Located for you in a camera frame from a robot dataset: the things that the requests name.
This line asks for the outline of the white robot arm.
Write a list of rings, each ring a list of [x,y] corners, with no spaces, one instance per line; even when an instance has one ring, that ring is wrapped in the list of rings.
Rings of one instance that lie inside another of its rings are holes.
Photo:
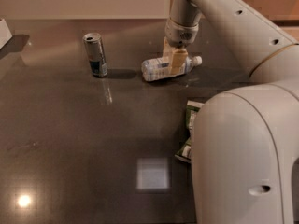
[[[174,0],[165,27],[187,46],[201,16],[249,77],[198,112],[192,134],[197,224],[298,224],[298,42],[242,0]]]

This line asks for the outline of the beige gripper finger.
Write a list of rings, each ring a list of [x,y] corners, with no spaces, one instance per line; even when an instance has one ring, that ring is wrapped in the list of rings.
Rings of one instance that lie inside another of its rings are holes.
[[[168,59],[169,65],[173,62],[173,48],[169,45],[167,38],[164,39],[163,56]]]
[[[172,75],[179,72],[180,67],[184,64],[188,56],[188,51],[184,48],[175,48],[170,56],[170,73]]]

